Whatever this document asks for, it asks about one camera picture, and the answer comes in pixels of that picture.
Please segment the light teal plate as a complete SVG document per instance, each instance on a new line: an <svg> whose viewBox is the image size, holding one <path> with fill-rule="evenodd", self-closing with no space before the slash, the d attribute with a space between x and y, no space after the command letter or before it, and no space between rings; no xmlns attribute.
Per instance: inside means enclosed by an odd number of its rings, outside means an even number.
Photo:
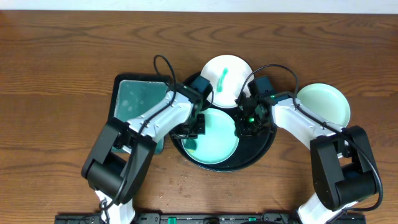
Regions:
<svg viewBox="0 0 398 224"><path fill-rule="evenodd" d="M205 115L205 134L195 140L197 149L194 153L184 151L194 160L202 164L217 164L227 160L235 152L239 138L235 135L233 119L224 111L210 108L203 112Z"/></svg>

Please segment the green yellow sponge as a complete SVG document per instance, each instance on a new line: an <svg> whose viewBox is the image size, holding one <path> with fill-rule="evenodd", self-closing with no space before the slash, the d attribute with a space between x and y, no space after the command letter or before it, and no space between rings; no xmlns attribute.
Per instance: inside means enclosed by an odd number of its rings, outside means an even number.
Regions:
<svg viewBox="0 0 398 224"><path fill-rule="evenodd" d="M183 144L185 150L189 153L194 153L197 149L197 143L195 139L187 139Z"/></svg>

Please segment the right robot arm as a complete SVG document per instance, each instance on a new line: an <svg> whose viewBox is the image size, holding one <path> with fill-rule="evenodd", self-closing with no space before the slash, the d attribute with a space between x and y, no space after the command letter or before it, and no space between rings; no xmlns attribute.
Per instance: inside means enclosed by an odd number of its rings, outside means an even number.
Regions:
<svg viewBox="0 0 398 224"><path fill-rule="evenodd" d="M315 193L296 211L299 223L331 223L358 202L377 195L377 202L361 211L377 209L383 187L368 135L359 126L331 123L301 104L296 95L240 93L236 104L239 136L253 136L268 126L288 131L310 150Z"/></svg>

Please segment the pale green plate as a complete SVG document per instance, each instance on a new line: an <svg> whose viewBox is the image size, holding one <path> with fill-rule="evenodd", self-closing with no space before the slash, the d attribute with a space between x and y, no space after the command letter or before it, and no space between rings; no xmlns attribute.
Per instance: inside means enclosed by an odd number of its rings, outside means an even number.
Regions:
<svg viewBox="0 0 398 224"><path fill-rule="evenodd" d="M298 92L297 98L317 115L347 127L351 108L344 94L337 88L324 83L314 83L303 87Z"/></svg>

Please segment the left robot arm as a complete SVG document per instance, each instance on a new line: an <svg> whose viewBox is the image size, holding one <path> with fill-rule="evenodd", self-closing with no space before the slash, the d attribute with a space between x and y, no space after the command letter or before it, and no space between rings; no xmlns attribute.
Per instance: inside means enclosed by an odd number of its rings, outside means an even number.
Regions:
<svg viewBox="0 0 398 224"><path fill-rule="evenodd" d="M196 137L198 116L212 87L174 85L163 99L135 118L111 118L103 126L81 175L100 199L103 223L131 223L132 199L140 189L158 142L177 127Z"/></svg>

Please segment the white plate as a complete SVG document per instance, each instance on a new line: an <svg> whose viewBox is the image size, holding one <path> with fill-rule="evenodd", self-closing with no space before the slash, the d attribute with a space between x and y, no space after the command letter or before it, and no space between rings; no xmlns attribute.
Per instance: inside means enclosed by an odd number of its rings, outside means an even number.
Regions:
<svg viewBox="0 0 398 224"><path fill-rule="evenodd" d="M219 55L211 59L200 73L213 87L214 100L212 95L207 100L219 108L237 107L235 100L251 73L249 64L235 55Z"/></svg>

